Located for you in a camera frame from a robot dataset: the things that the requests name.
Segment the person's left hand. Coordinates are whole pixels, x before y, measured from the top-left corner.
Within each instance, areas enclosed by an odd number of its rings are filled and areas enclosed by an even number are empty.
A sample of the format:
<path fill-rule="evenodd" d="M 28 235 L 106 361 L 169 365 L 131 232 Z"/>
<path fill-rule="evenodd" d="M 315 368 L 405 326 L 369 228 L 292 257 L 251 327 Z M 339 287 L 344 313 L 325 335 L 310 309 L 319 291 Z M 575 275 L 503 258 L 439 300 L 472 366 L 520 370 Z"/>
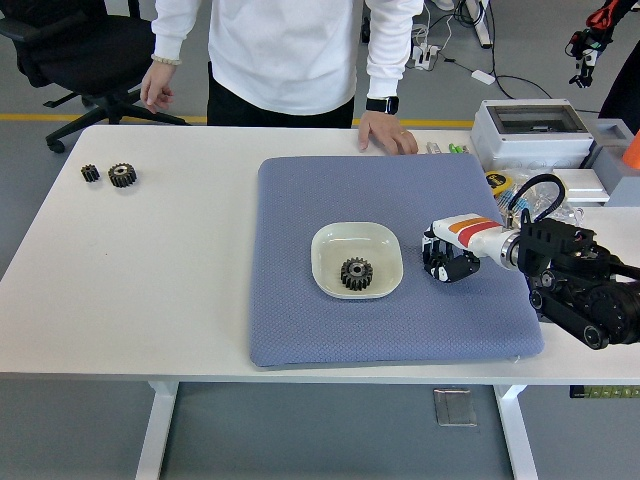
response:
<path fill-rule="evenodd" d="M 389 155 L 414 155 L 419 151 L 413 134 L 405 130 L 395 115 L 365 111 L 358 128 L 358 146 L 365 151 L 373 138 Z"/>

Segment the person's gloved hand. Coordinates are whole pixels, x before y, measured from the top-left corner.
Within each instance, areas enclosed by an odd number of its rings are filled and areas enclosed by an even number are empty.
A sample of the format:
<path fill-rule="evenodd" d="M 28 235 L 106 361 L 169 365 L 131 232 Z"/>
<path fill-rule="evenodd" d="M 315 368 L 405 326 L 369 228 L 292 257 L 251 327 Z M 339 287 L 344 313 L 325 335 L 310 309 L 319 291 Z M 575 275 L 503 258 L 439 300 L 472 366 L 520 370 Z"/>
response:
<path fill-rule="evenodd" d="M 601 43 L 590 29 L 576 31 L 565 47 L 565 53 L 575 59 L 576 74 L 569 80 L 579 88 L 588 88 L 600 54 Z"/>

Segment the person's right hand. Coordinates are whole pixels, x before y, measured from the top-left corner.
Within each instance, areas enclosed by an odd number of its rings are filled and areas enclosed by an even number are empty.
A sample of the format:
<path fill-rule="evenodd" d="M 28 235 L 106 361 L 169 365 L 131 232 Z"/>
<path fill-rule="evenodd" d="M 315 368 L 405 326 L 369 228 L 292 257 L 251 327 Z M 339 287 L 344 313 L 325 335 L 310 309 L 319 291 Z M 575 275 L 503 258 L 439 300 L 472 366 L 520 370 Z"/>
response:
<path fill-rule="evenodd" d="M 175 65 L 158 61 L 153 61 L 147 70 L 141 83 L 140 99 L 152 114 L 167 109 L 173 102 L 174 93 L 170 82 L 175 71 Z"/>

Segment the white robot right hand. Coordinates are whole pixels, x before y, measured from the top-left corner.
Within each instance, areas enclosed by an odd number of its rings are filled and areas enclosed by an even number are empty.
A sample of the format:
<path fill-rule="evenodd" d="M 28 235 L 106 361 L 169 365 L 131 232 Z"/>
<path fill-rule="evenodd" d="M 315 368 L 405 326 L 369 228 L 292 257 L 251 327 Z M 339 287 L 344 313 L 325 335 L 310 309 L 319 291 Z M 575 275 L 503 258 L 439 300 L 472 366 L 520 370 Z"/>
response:
<path fill-rule="evenodd" d="M 512 259 L 519 232 L 478 214 L 435 220 L 424 232 L 422 255 L 425 270 L 444 283 L 460 281 L 479 270 L 480 259 L 515 270 Z"/>

